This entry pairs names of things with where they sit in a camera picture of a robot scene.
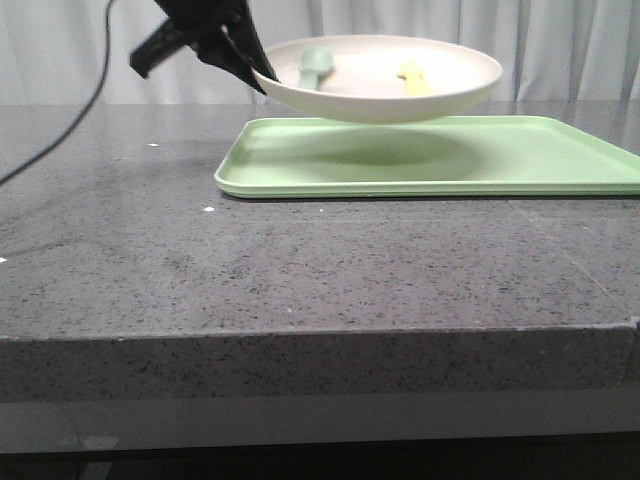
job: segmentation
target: white curtain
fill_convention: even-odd
[[[101,64],[105,3],[0,0],[0,104],[84,102]],[[380,33],[484,51],[505,69],[494,100],[640,99],[640,0],[254,0],[251,9],[265,47]],[[186,48],[139,78],[129,53],[163,19],[152,0],[118,0],[104,101],[265,101]]]

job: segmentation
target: black cable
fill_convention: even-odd
[[[22,163],[22,165],[18,166],[17,168],[7,173],[6,175],[3,175],[2,178],[0,178],[0,187],[2,187],[5,183],[7,183],[12,178],[20,175],[27,168],[35,165],[38,161],[42,160],[49,153],[51,153],[56,148],[58,148],[60,144],[62,144],[62,142],[64,142],[69,137],[69,135],[73,133],[73,131],[78,127],[78,125],[80,125],[82,120],[84,120],[84,117],[86,117],[87,113],[89,113],[89,110],[91,110],[93,105],[96,103],[96,100],[102,93],[104,84],[107,80],[107,74],[109,73],[109,58],[111,57],[110,17],[111,17],[111,8],[113,7],[113,4],[115,3],[115,1],[116,0],[109,0],[104,10],[104,31],[105,31],[104,64],[102,66],[102,73],[100,75],[100,79],[98,80],[98,84],[96,85],[93,95],[91,95],[91,98],[89,98],[89,101],[85,104],[82,110],[80,110],[80,112],[78,113],[76,118],[73,120],[73,122],[71,122],[71,125],[69,125],[66,128],[66,130],[62,132],[62,134],[56,140],[51,142],[47,147],[42,149],[40,152],[36,153],[34,156],[29,158],[28,160],[26,160],[24,163]]]

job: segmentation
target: granite countertop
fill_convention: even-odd
[[[0,107],[3,164],[75,108]],[[636,154],[640,103],[487,103]],[[102,106],[0,193],[0,401],[640,382],[640,200],[246,201],[279,106]]]

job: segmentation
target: yellow utensil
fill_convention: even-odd
[[[429,87],[424,80],[422,68],[416,62],[407,61],[398,66],[396,75],[405,81],[407,95],[419,97],[429,94]]]

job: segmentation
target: white plate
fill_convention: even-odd
[[[297,88],[300,56],[312,46],[328,48],[334,61],[334,71],[318,91]],[[500,64],[482,52],[416,37],[311,37],[265,52],[280,82],[254,73],[269,96],[302,113],[348,122],[399,123],[453,115],[484,100],[502,75]],[[396,75],[405,61],[420,65],[428,95],[406,95],[405,82]]]

